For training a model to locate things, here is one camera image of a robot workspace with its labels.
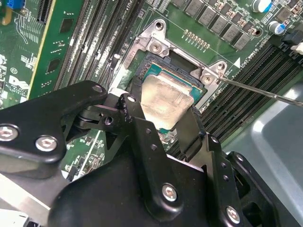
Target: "green circuit board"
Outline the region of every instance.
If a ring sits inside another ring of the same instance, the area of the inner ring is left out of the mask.
[[[278,20],[282,9],[287,8],[287,1],[276,0],[268,13],[255,13],[252,11],[251,2],[247,0],[227,0],[222,1],[225,4],[230,4],[232,7],[230,12],[240,13],[243,15],[242,19],[234,22],[228,15],[223,15],[227,24],[236,25],[239,29],[239,34],[249,37],[249,41],[239,50],[232,42],[226,41],[222,34],[216,34],[209,29],[209,26],[204,26],[198,22],[201,13],[196,13],[194,17],[187,14],[186,9],[190,1],[183,1],[183,5],[179,8],[172,2],[162,0],[150,0],[144,5],[141,10],[140,16],[134,24],[134,28],[125,43],[124,49],[121,50],[120,55],[126,56],[130,46],[134,42],[134,38],[139,35],[150,23],[155,19],[163,19],[167,24],[166,39],[174,43],[180,49],[190,53],[193,57],[203,62],[206,65],[211,65],[219,60],[226,61],[228,67],[225,76],[232,79],[235,78],[237,73],[245,67],[250,59],[259,51],[259,49],[267,42],[273,35],[268,31],[268,24],[273,20]],[[218,7],[213,7],[217,15],[222,16]],[[241,26],[241,21],[251,22],[251,28],[246,32],[245,25]],[[298,14],[290,13],[290,15],[283,21],[286,29],[294,27],[295,23],[302,21],[302,17]],[[128,70],[123,68],[123,60],[121,61],[121,68],[116,72],[117,77],[112,84],[113,87],[120,87],[126,89],[131,78],[134,76],[138,66],[144,60],[146,52],[139,51],[132,61]],[[217,93],[210,98],[210,103],[221,92]]]
[[[273,0],[267,13],[253,12],[251,3],[252,0],[27,0],[23,8],[10,10],[2,0],[1,107],[86,79],[106,88],[127,89],[148,51],[139,50],[127,69],[123,64],[136,38],[156,19],[165,21],[167,41],[206,66],[226,62],[225,76],[233,79],[274,35],[268,30],[270,22],[278,21],[286,30],[303,22],[301,1]],[[39,21],[41,7],[50,12],[43,23]],[[114,53],[119,55],[119,61],[109,74]],[[223,89],[221,85],[199,109],[207,108]],[[62,170],[68,172],[71,166],[79,166],[78,173],[83,175],[102,165],[104,141],[103,132],[91,131],[68,144]]]
[[[11,9],[1,2],[2,108],[52,91],[82,6],[70,3],[27,0],[23,8]],[[41,16],[43,9],[49,10],[47,18]]]

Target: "capacitor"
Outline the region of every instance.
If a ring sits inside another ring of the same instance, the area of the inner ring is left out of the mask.
[[[251,4],[252,11],[256,13],[266,13],[272,6],[271,0],[254,0]]]
[[[277,21],[272,21],[269,23],[268,29],[270,32],[274,33],[275,35],[281,35],[285,31],[285,25]]]

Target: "white printed label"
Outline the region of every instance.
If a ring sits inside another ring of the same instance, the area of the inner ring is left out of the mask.
[[[23,90],[29,90],[29,85],[25,81],[19,81],[12,75],[9,76],[9,83],[15,86],[19,86]]]

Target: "black plastic bracket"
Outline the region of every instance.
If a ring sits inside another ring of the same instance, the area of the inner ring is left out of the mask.
[[[112,106],[117,109],[103,105],[86,108],[75,125],[117,135],[106,151],[107,161],[116,157],[128,141],[147,210],[158,221],[173,220],[183,209],[183,198],[154,124],[145,119],[140,102],[129,94],[121,95]],[[174,201],[164,197],[162,190],[166,185],[176,192]]]
[[[32,178],[56,173],[66,152],[66,138],[76,115],[90,105],[103,103],[107,92],[92,81],[54,91],[0,111],[0,126],[13,127],[17,137],[0,141],[0,172]],[[50,136],[56,147],[41,151],[35,143]]]
[[[225,159],[220,142],[207,134],[197,113],[188,109],[176,125],[180,150],[186,161],[207,173],[207,215],[213,226],[244,226],[240,199],[232,166]],[[232,208],[235,218],[228,212]]]

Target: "screw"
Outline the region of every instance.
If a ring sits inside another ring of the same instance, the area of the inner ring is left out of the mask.
[[[165,184],[163,187],[162,187],[162,193],[164,195],[164,197],[168,200],[168,201],[176,201],[177,199],[177,192],[176,190],[168,185],[168,184]]]
[[[52,151],[57,147],[57,142],[51,136],[42,136],[36,140],[36,147],[40,151]]]
[[[215,143],[218,143],[218,142],[219,142],[219,140],[217,140],[217,138],[216,138],[216,137],[211,136],[211,138],[212,138],[213,142],[215,142]]]
[[[239,214],[238,214],[238,212],[237,212],[234,208],[228,206],[228,207],[226,208],[226,212],[227,212],[227,216],[229,217],[229,219],[230,219],[233,223],[235,223],[235,224],[239,224],[239,223],[240,223]]]
[[[208,74],[206,74],[205,76],[202,77],[203,84],[210,84],[211,82],[212,82],[212,79],[210,78],[210,76],[208,76]]]
[[[162,46],[160,43],[158,42],[153,42],[151,45],[150,45],[150,51],[155,53],[155,54],[158,54],[162,51]]]
[[[98,85],[93,86],[93,89],[97,92],[100,92],[100,93],[102,92],[102,87],[100,87]]]
[[[158,45],[154,45],[152,46],[152,50],[157,52],[159,50],[159,46]]]
[[[133,102],[133,103],[136,101],[136,99],[133,98],[133,97],[131,97],[131,96],[128,96],[127,99],[128,99],[129,101]]]
[[[238,158],[238,160],[240,160],[241,162],[243,162],[243,161],[244,161],[244,159],[243,159],[243,157],[242,157],[241,155],[236,154],[236,157],[237,157],[237,158]]]
[[[11,141],[18,136],[18,131],[11,126],[0,126],[0,141]]]

